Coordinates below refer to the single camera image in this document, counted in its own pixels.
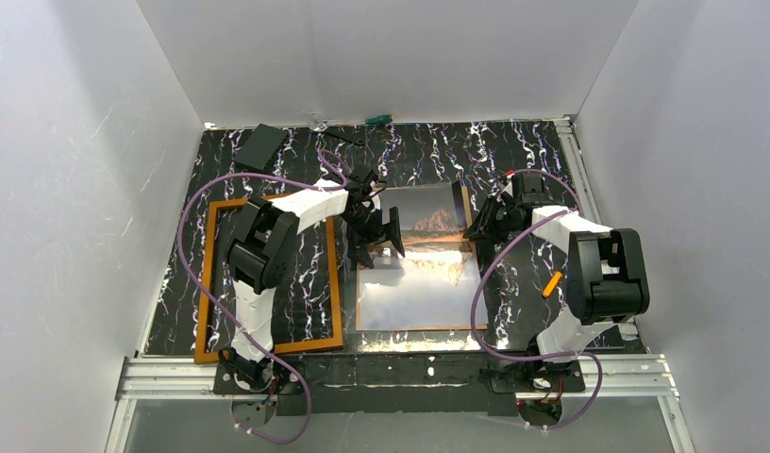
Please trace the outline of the orange screwdriver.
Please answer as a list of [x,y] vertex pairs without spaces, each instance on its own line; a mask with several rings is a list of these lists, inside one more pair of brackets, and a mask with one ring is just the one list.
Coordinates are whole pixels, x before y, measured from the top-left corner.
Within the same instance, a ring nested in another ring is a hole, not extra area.
[[542,289],[542,298],[549,298],[559,287],[563,273],[556,271]]

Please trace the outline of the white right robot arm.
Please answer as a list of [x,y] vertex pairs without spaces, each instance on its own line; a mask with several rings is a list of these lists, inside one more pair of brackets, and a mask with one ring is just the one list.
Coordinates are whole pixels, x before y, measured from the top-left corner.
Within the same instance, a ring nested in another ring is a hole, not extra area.
[[471,242],[499,243],[499,254],[486,269],[472,304],[497,265],[528,236],[552,244],[567,260],[566,301],[557,318],[537,334],[524,356],[510,356],[474,336],[481,349],[502,361],[568,363],[581,357],[602,332],[647,312],[650,291],[639,233],[603,226],[583,217],[581,205],[556,205],[544,180],[562,179],[538,169],[514,170],[500,177],[462,234]]

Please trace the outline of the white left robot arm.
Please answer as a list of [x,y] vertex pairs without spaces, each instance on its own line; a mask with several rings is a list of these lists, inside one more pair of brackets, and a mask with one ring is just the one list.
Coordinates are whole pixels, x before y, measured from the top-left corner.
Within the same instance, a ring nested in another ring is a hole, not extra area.
[[301,234],[333,217],[347,225],[348,252],[358,265],[371,269],[369,249],[389,243],[404,254],[400,212],[380,204],[379,176],[373,172],[326,176],[296,193],[275,199],[247,199],[226,251],[235,296],[235,332],[220,363],[252,392],[275,378],[272,324],[276,288],[294,259]]

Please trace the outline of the black flat tool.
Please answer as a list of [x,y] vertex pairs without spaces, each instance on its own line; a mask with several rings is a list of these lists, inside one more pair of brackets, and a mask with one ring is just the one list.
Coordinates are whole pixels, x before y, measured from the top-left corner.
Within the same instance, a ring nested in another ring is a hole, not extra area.
[[364,138],[360,138],[360,137],[352,136],[352,135],[349,135],[349,134],[345,134],[345,133],[342,133],[340,130],[335,130],[335,129],[329,129],[328,128],[328,129],[326,129],[324,131],[324,134],[326,134],[326,135],[328,135],[330,137],[336,138],[336,139],[338,139],[340,141],[343,141],[345,143],[350,143],[350,144],[353,144],[353,145],[356,145],[356,146],[364,146],[365,145],[365,139]]

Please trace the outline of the black rectangular box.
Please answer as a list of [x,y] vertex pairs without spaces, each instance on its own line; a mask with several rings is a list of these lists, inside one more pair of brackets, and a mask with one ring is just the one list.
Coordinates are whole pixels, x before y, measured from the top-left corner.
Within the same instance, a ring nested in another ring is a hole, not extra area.
[[288,137],[285,129],[259,124],[236,153],[236,168],[243,172],[269,174],[279,148]]

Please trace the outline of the aluminium rail right side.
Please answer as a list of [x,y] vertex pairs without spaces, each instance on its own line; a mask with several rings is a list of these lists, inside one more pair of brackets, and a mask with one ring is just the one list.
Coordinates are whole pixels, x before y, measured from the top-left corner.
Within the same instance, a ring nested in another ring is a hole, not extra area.
[[639,226],[636,219],[623,213],[620,191],[622,168],[611,140],[601,137],[578,118],[562,117],[552,121],[559,142],[564,178],[573,186],[585,216],[611,227]]

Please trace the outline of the aluminium rail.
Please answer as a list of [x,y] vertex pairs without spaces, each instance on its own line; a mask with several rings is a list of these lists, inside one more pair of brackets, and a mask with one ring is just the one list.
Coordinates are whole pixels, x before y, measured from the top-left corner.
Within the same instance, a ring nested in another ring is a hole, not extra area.
[[[664,355],[602,355],[599,393],[604,396],[678,397]],[[116,399],[223,399],[214,392],[217,366],[197,365],[188,358],[129,359],[124,364]]]
[[578,118],[562,117],[552,121],[559,142],[564,178],[573,186],[585,216],[611,227],[639,226],[636,219],[623,213],[620,191],[622,168],[611,140],[601,137]]

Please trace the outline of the green handled screwdriver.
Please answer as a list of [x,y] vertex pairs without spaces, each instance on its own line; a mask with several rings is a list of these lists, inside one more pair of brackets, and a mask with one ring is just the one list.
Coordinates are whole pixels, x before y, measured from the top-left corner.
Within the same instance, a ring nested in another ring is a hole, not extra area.
[[367,126],[384,126],[393,121],[393,116],[390,114],[378,115],[365,120]]

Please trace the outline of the aluminium rail front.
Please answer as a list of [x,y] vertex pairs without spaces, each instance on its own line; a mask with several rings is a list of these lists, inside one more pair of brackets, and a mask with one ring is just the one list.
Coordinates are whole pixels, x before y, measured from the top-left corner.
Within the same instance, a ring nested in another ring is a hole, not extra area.
[[[664,355],[602,355],[599,393],[604,396],[678,397]],[[223,399],[214,392],[217,366],[197,365],[188,358],[129,359],[124,364],[116,399]]]

